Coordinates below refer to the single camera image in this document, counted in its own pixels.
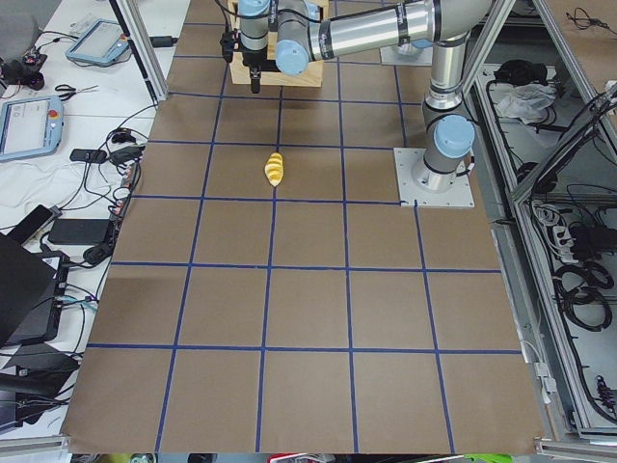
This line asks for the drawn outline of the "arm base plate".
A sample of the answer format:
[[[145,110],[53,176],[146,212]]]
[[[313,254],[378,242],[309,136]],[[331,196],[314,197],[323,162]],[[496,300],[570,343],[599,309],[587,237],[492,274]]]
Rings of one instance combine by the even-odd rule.
[[[430,68],[433,48],[417,48],[411,44],[392,45],[380,49],[381,64],[387,66],[407,66]]]
[[[394,148],[394,167],[402,207],[474,208],[464,160],[449,174],[437,174],[424,163],[425,149]]]

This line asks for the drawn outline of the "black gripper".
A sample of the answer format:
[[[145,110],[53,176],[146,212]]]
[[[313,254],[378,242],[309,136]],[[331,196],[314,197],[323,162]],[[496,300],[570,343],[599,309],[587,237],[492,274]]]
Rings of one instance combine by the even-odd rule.
[[[249,68],[250,86],[253,94],[259,94],[261,90],[261,71],[269,69],[268,48],[251,49],[246,45],[241,46],[242,64]]]

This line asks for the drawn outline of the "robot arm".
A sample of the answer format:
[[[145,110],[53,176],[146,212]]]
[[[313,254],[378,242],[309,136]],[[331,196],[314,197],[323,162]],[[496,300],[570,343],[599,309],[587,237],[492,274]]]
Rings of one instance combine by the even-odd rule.
[[[401,1],[322,17],[313,1],[241,1],[233,11],[239,25],[234,42],[258,93],[266,69],[298,76],[313,62],[426,41],[433,52],[423,111],[426,124],[432,124],[463,103],[469,33],[490,7],[488,1]]]

